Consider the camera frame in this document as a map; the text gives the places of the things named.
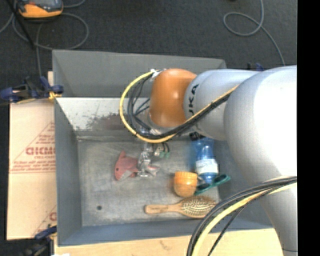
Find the bottle label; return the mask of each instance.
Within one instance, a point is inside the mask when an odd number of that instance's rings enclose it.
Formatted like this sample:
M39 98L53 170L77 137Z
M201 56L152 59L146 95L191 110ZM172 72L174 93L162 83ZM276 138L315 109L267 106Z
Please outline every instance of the bottle label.
M196 172L198 175L204 173L218 174L218 164L214 159L202 159L195 162Z

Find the gray bin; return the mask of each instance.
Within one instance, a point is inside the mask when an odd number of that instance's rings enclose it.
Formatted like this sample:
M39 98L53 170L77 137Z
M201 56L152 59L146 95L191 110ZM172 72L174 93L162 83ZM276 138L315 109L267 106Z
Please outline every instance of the gray bin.
M185 68L199 74L224 67L224 61L210 58L53 51L54 83L66 88L55 102L59 246L192 234L198 219L179 213L144 213L147 204L175 204L182 199L173 192L172 178L175 171L190 170L189 137L169 141L170 158L154 159L161 167L155 177L116 181L114 166L120 152L137 158L144 145L122 124L119 100L127 84L150 68ZM204 194L219 201L248 185L226 142L216 141L214 151L220 172L231 177ZM270 226L254 203L230 229Z

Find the brush handle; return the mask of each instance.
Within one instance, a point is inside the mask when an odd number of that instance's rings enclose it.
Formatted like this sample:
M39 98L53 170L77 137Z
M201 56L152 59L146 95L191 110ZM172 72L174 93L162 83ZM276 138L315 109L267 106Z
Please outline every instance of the brush handle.
M161 214L167 212L180 212L181 207L178 204L148 204L144 208L146 214Z

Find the plastic water bottle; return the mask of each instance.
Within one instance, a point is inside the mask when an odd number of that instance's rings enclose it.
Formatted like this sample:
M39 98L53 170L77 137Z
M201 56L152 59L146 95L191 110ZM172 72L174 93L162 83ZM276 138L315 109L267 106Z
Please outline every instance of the plastic water bottle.
M195 150L195 172L198 174L199 183L210 185L219 172L214 157L214 140L197 132L192 133L190 138Z

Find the pink plastic fish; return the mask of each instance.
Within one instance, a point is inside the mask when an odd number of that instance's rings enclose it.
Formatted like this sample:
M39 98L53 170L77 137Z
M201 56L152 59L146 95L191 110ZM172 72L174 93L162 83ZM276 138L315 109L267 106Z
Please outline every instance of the pink plastic fish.
M124 180L128 177L135 177L138 172L138 159L126 156L126 152L121 151L114 167L114 176L117 181Z

